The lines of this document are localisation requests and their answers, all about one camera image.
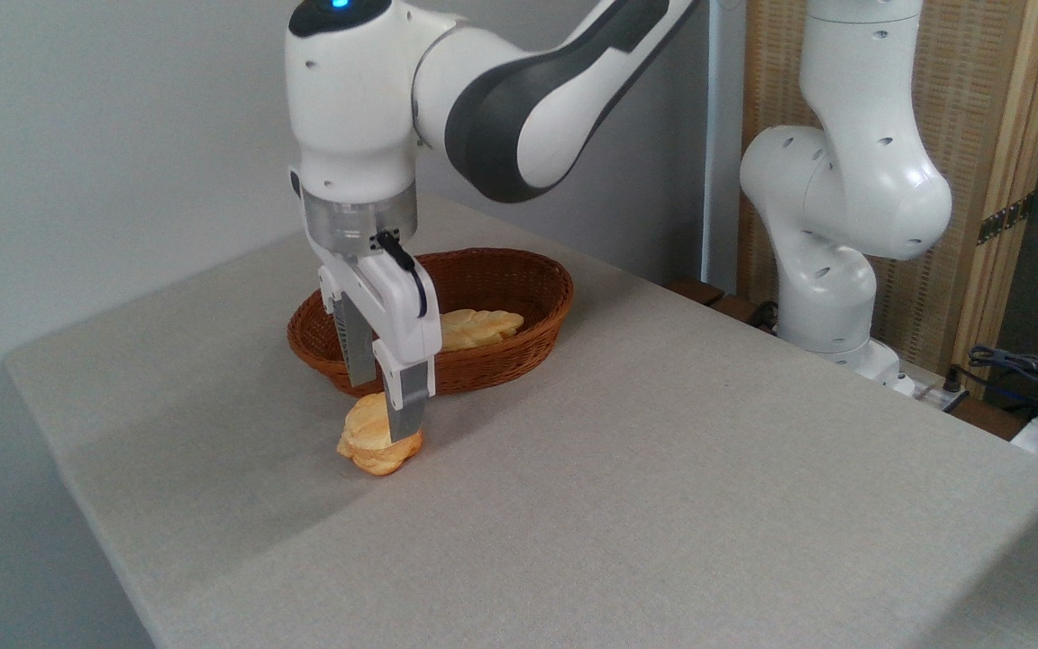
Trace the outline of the gripper finger with grey tip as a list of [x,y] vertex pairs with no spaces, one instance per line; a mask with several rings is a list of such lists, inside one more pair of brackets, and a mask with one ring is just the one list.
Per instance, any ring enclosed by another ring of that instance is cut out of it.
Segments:
[[408,351],[422,350],[417,359],[405,359],[395,345],[383,339],[374,342],[374,353],[383,370],[386,387],[388,431],[392,443],[409,438],[419,431],[425,408],[435,395],[435,357],[438,349],[408,344]]

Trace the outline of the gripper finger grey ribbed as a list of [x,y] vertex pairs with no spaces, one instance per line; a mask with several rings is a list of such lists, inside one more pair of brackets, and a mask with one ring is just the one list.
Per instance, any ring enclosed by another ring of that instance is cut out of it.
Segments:
[[342,341],[343,361],[353,387],[366,385],[376,378],[376,358],[372,351],[371,325],[358,305],[347,293],[323,292],[324,306],[335,322],[335,332]]

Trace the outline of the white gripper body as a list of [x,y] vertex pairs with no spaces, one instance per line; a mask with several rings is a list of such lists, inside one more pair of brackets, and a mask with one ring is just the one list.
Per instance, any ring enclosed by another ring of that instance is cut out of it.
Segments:
[[371,240],[366,256],[346,256],[321,245],[315,251],[323,264],[323,291],[347,293],[366,316],[374,334],[395,345],[405,359],[424,351],[408,351],[408,344],[440,352],[443,340],[438,322],[435,287],[420,261],[409,255],[398,240]]

